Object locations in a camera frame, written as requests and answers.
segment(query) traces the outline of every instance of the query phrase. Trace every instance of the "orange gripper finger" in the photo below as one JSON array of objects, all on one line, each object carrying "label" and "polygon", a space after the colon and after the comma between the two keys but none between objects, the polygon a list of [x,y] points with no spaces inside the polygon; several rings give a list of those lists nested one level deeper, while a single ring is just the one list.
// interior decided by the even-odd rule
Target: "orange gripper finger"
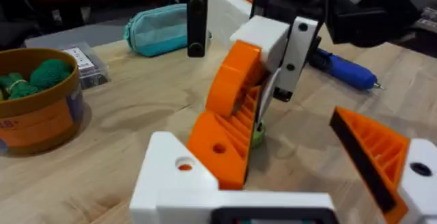
[{"label": "orange gripper finger", "polygon": [[261,49],[257,46],[237,41],[212,82],[206,109],[229,117],[239,105],[247,90],[259,82],[265,73],[259,60]]},{"label": "orange gripper finger", "polygon": [[217,178],[220,189],[240,190],[244,185],[260,89],[251,88],[230,117],[204,111],[186,144]]},{"label": "orange gripper finger", "polygon": [[397,192],[408,138],[378,122],[336,107],[330,125],[340,139],[388,224],[399,223],[408,207]]}]

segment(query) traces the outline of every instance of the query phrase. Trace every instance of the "screw hole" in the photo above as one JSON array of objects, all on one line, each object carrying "label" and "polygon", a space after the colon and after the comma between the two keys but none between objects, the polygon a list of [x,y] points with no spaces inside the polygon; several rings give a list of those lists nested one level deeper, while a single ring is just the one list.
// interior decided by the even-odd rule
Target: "screw hole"
[{"label": "screw hole", "polygon": [[193,169],[195,161],[189,157],[182,157],[176,160],[175,166],[176,169],[180,171],[190,171]]},{"label": "screw hole", "polygon": [[226,152],[226,147],[222,144],[215,144],[214,147],[212,147],[212,150],[217,154],[223,154]]},{"label": "screw hole", "polygon": [[417,174],[425,177],[432,176],[431,169],[423,163],[410,163],[410,168]]},{"label": "screw hole", "polygon": [[308,30],[308,25],[306,23],[301,23],[298,26],[299,30],[305,32],[306,30]]},{"label": "screw hole", "polygon": [[190,171],[192,169],[191,165],[180,165],[178,167],[180,171]]}]

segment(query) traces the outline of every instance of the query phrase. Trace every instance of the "hole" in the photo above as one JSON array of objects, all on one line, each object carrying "label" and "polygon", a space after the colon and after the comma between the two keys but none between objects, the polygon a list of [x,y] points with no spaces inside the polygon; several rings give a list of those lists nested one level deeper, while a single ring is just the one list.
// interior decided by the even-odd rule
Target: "hole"
[{"label": "hole", "polygon": [[192,169],[192,167],[191,167],[191,165],[180,165],[180,166],[178,167],[178,169],[179,169],[180,171],[189,171],[189,170]]},{"label": "hole", "polygon": [[176,169],[179,169],[180,171],[190,171],[193,169],[194,164],[195,161],[192,158],[182,157],[176,160],[175,166]]},{"label": "hole", "polygon": [[410,168],[417,174],[425,177],[432,176],[431,169],[423,163],[410,163]]},{"label": "hole", "polygon": [[223,154],[226,152],[226,147],[222,144],[215,144],[214,147],[212,148],[212,150],[217,153],[217,154]]}]

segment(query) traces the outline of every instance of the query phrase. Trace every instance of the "label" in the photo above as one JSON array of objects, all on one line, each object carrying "label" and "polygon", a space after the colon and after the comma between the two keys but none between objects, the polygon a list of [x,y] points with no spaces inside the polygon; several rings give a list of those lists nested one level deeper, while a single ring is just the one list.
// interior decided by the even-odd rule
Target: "label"
[{"label": "label", "polygon": [[93,62],[91,62],[91,60],[89,60],[87,55],[80,50],[79,47],[66,49],[66,50],[64,50],[64,52],[73,56],[73,58],[77,62],[77,66],[79,67],[79,70],[86,69],[86,68],[92,68],[95,66],[93,64]]},{"label": "label", "polygon": [[65,98],[37,111],[0,118],[0,140],[8,147],[26,146],[50,139],[73,125]]}]

